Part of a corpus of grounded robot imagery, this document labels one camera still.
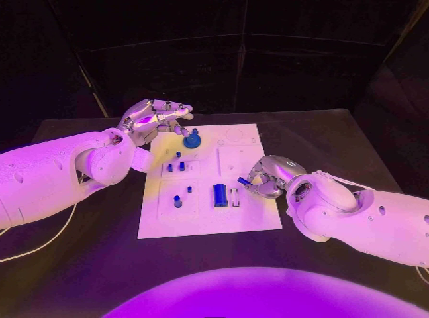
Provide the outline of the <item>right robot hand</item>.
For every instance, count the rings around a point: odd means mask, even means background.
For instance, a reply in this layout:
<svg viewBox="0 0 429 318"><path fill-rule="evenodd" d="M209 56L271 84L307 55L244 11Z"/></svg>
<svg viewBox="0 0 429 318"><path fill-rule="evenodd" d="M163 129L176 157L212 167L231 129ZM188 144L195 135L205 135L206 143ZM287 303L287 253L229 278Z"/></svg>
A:
<svg viewBox="0 0 429 318"><path fill-rule="evenodd" d="M252 194L275 199L290 189L296 178L306 174L307 170L291 159L267 155L251 169L247 178L249 184L245 185L245 188Z"/></svg>

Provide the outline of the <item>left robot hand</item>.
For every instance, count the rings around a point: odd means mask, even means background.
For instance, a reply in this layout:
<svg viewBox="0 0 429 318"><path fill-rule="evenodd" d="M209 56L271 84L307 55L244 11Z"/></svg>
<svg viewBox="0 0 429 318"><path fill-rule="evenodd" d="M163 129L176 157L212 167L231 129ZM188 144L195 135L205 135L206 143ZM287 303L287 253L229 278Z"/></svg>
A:
<svg viewBox="0 0 429 318"><path fill-rule="evenodd" d="M124 113L117 128L130 136L136 146L149 144L159 133L188 137L190 132L177 119L192 120L193 107L159 99L144 99Z"/></svg>

